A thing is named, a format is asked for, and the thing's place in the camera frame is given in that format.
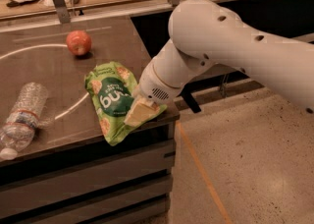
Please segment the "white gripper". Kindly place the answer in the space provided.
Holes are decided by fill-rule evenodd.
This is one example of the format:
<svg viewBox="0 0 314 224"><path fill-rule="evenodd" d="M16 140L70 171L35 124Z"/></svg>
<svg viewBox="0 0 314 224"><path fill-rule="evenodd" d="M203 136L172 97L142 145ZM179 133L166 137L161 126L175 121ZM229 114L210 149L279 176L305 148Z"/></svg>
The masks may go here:
<svg viewBox="0 0 314 224"><path fill-rule="evenodd" d="M173 87L165 83L156 70L157 64L156 58L149 62L141 74L137 87L131 94L136 99L124 121L128 126L138 127L155 117L160 111L158 104L171 102L183 90L181 86Z"/></svg>

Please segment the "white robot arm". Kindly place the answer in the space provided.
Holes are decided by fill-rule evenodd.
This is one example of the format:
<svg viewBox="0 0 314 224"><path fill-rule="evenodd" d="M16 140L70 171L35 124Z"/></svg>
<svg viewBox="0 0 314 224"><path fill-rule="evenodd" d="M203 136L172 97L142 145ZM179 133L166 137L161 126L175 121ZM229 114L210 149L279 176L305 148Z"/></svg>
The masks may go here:
<svg viewBox="0 0 314 224"><path fill-rule="evenodd" d="M170 39L145 67L125 123L137 127L172 101L192 79L216 64L232 67L288 101L314 111L314 46L245 24L207 0L187 0L173 11Z"/></svg>

